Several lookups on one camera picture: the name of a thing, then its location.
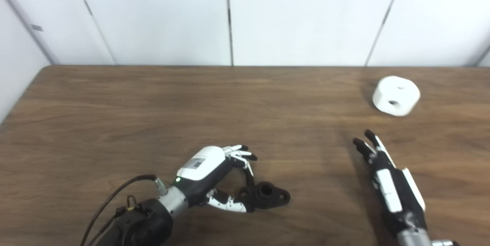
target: black robotic finger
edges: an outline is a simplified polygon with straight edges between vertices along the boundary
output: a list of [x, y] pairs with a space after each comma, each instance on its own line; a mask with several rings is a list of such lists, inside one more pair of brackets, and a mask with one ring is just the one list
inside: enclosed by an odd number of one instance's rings
[[369, 159], [369, 155], [375, 152], [365, 141], [359, 138], [354, 138], [352, 142], [356, 146], [356, 150], [363, 155], [366, 162]]
[[364, 131], [364, 136], [366, 136], [366, 138], [371, 141], [375, 148], [382, 145], [380, 139], [378, 138], [378, 136], [376, 136], [376, 134], [374, 134], [373, 131], [366, 129]]

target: black cable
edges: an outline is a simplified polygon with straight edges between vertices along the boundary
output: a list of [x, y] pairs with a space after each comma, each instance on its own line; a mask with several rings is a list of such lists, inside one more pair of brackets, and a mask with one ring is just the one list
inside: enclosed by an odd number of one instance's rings
[[97, 234], [91, 239], [91, 241], [89, 242], [89, 244], [87, 244], [87, 246], [91, 246], [98, 239], [98, 237], [101, 234], [103, 234], [103, 232], [105, 232], [107, 227], [109, 227], [109, 225], [112, 223], [112, 221], [114, 221], [115, 218], [116, 218], [115, 216], [111, 217], [111, 219], [109, 219], [107, 223], [105, 223], [105, 225], [99, 230], [99, 232], [97, 232]]
[[98, 210], [93, 215], [93, 218], [90, 220], [90, 223], [87, 226], [87, 229], [85, 230], [85, 234], [83, 234], [83, 238], [82, 238], [82, 241], [80, 243], [80, 246], [84, 246], [85, 241], [87, 241], [87, 237], [89, 236], [90, 229], [92, 228], [93, 223], [95, 223], [95, 220], [97, 219], [97, 217], [104, 210], [104, 208], [107, 206], [107, 204], [109, 204], [109, 202], [114, 197], [116, 197], [116, 195], [119, 192], [121, 192], [121, 190], [123, 190], [125, 187], [127, 187], [128, 185], [130, 185], [131, 183], [134, 183], [136, 181], [140, 181], [140, 180], [152, 180], [152, 181], [154, 181], [155, 179], [156, 179], [156, 176], [155, 175], [151, 175], [151, 174], [136, 176], [135, 178], [132, 178], [131, 180], [129, 180], [126, 183], [122, 184], [117, 190], [115, 190], [114, 192], [112, 192], [112, 194], [107, 198], [107, 200], [105, 200], [105, 202], [100, 206], [100, 208], [98, 208]]

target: metal connector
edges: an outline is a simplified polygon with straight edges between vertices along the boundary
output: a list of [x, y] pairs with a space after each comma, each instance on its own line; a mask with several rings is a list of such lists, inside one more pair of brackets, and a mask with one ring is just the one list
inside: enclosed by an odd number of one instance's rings
[[165, 185], [163, 184], [162, 180], [160, 180], [160, 178], [155, 179], [155, 185], [160, 195], [163, 196], [168, 194], [167, 187], [165, 187]]

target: silver metal cylinder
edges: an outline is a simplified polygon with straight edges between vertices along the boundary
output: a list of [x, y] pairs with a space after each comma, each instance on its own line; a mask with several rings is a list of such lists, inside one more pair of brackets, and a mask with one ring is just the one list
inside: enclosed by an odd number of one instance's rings
[[406, 229], [397, 235], [400, 246], [432, 246], [424, 229]]
[[173, 219], [175, 219], [182, 211], [189, 207], [185, 195], [174, 186], [168, 189], [167, 194], [161, 195], [157, 198], [161, 204], [165, 206]]

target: hole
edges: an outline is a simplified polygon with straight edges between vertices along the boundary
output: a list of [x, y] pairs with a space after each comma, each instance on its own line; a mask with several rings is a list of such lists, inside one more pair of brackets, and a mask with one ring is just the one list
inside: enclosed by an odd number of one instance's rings
[[393, 105], [395, 108], [400, 108], [400, 103], [396, 100], [390, 100], [388, 101], [391, 105]]
[[271, 194], [273, 193], [273, 187], [271, 185], [263, 185], [260, 187], [260, 194], [264, 197], [270, 197]]

